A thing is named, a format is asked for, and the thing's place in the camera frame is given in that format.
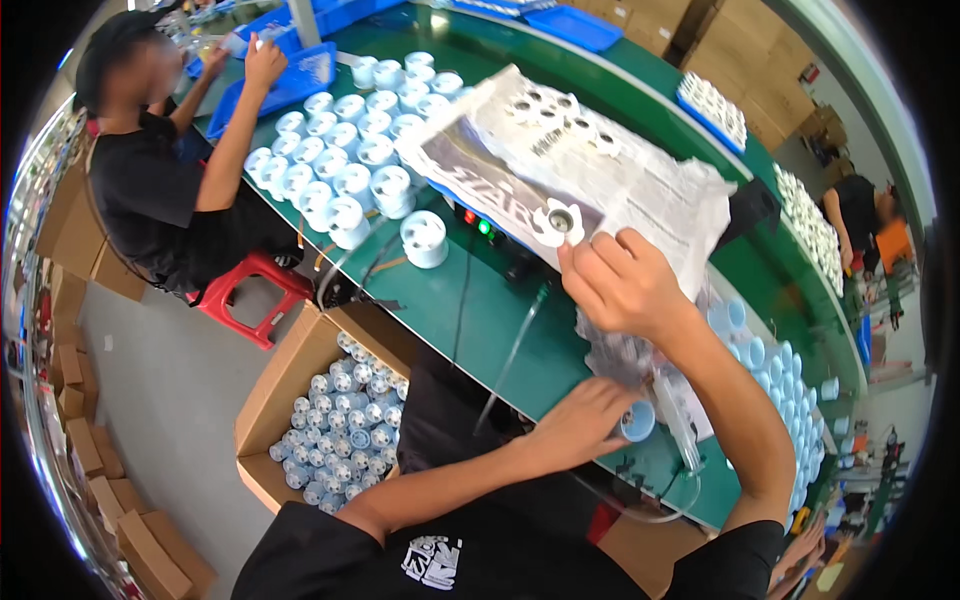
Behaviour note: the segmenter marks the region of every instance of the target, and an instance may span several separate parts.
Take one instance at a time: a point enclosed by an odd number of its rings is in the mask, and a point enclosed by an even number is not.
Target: shirt graphic print
[[[420,536],[410,540],[403,571],[414,581],[435,589],[453,589],[463,540],[453,546],[446,536]]]

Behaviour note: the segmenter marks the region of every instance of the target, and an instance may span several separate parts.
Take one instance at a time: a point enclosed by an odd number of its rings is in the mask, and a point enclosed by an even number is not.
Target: red plastic stool
[[[227,310],[228,298],[233,288],[251,275],[264,276],[283,289],[283,299],[277,306],[274,306],[270,314],[256,328],[240,323]],[[186,297],[194,302],[197,294],[187,294]],[[313,283],[310,279],[299,273],[280,269],[272,256],[262,250],[254,250],[243,262],[233,267],[229,273],[210,281],[204,291],[204,297],[197,304],[197,308],[261,348],[269,350],[274,347],[274,343],[267,336],[274,330],[274,325],[299,300],[311,300],[312,298]]]

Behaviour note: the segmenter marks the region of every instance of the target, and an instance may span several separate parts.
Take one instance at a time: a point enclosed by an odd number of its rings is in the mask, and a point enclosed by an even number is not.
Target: green workbench
[[[677,159],[699,158],[737,183],[746,182],[752,173],[777,193],[772,158],[753,137],[742,164],[737,166],[729,153],[720,151],[669,106],[682,75],[663,60],[626,39],[616,42],[598,59],[521,30],[522,26],[518,28],[515,23],[402,4],[354,23],[324,41],[336,42],[341,52],[379,59],[402,61],[415,50],[430,52],[438,70],[454,69],[466,84],[477,84],[515,63],[530,79],[573,92],[581,103],[655,142]],[[228,60],[214,93],[242,77],[243,64]],[[646,92],[651,95],[639,89],[636,80],[649,86]],[[334,97],[355,91],[347,66],[337,65],[337,78],[329,91]],[[667,100],[656,98],[658,93]],[[274,125],[283,112],[260,120],[251,150],[270,146],[276,138]],[[207,123],[207,118],[198,118],[196,125],[205,132]],[[300,215],[290,203],[264,195],[292,227],[300,226]],[[446,262],[430,271],[402,263],[372,275],[366,290],[379,300],[396,300],[402,309],[394,315],[401,322],[446,357],[455,356],[458,366],[490,388],[541,282],[531,277],[520,285],[508,283],[502,276],[505,265],[496,251],[479,240],[471,242],[475,232],[453,219],[433,190],[420,193],[418,207],[429,207],[444,218],[450,240]],[[398,225],[390,222],[380,228],[342,266],[343,272],[359,282],[376,254],[397,233]],[[330,245],[325,234],[309,228],[303,234],[318,250]],[[336,262],[342,255],[336,249],[327,257]],[[381,262],[400,256],[402,249],[395,244]],[[710,261],[758,316],[771,324],[778,338],[791,341],[803,357],[808,385],[838,375],[843,389],[852,397],[865,391],[864,372],[836,297],[806,260],[785,224],[781,223],[776,232],[758,227],[716,252]],[[462,325],[459,341],[455,342],[465,285]],[[584,364],[588,343],[574,333],[574,321],[573,302],[563,290],[555,289],[534,319],[499,390],[505,401],[533,420],[543,417],[575,384],[591,375]],[[825,414],[848,414],[849,402],[828,403]],[[703,491],[688,514],[719,528],[739,495],[739,485],[734,472],[726,467],[715,438],[701,443],[700,450],[707,462],[702,472]],[[663,492],[682,463],[665,427],[655,430],[647,441],[598,462],[613,469],[629,459],[634,461],[631,474],[637,478],[642,475],[644,486],[654,494]],[[693,487],[691,481],[678,479],[664,500],[672,506],[685,506]]]

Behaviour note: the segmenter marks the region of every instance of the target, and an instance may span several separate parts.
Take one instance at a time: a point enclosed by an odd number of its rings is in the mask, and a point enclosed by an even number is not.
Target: black cap
[[[144,32],[151,31],[157,22],[177,8],[169,7],[152,12],[125,11],[115,14],[90,36],[84,55],[77,65],[77,97],[73,109],[87,107],[93,113],[100,108],[100,88],[110,63],[117,58],[125,44]]]

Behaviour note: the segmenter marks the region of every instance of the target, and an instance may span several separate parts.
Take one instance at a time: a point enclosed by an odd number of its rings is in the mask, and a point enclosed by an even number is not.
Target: person
[[[820,209],[837,231],[843,269],[853,263],[854,252],[863,252],[867,272],[876,268],[880,255],[874,237],[897,217],[898,204],[895,186],[881,192],[859,175],[847,175],[827,190]]]
[[[595,324],[650,340],[686,375],[739,478],[721,534],[676,563],[666,597],[763,598],[783,549],[794,482],[793,447],[777,409],[637,231],[599,233],[561,247],[559,258],[565,290]],[[413,378],[410,394],[418,385]],[[555,536],[486,501],[490,492],[625,445],[610,434],[634,400],[623,386],[593,377],[532,432],[491,452],[404,469],[333,516],[288,502],[248,558],[232,598],[575,598],[598,589],[648,597],[585,538]]]
[[[820,513],[783,552],[770,576],[767,600],[781,600],[795,588],[806,572],[822,565],[827,539],[824,537],[824,514]]]
[[[164,288],[183,294],[203,290],[254,249],[281,267],[295,266],[302,258],[296,233],[241,186],[257,113],[287,59],[269,41],[257,50],[254,34],[227,130],[205,167],[181,162],[174,144],[191,128],[228,53],[213,50],[180,105],[161,116],[182,69],[176,45],[154,29],[164,14],[111,17],[90,37],[77,69],[78,103],[99,131],[89,177],[109,241]]]

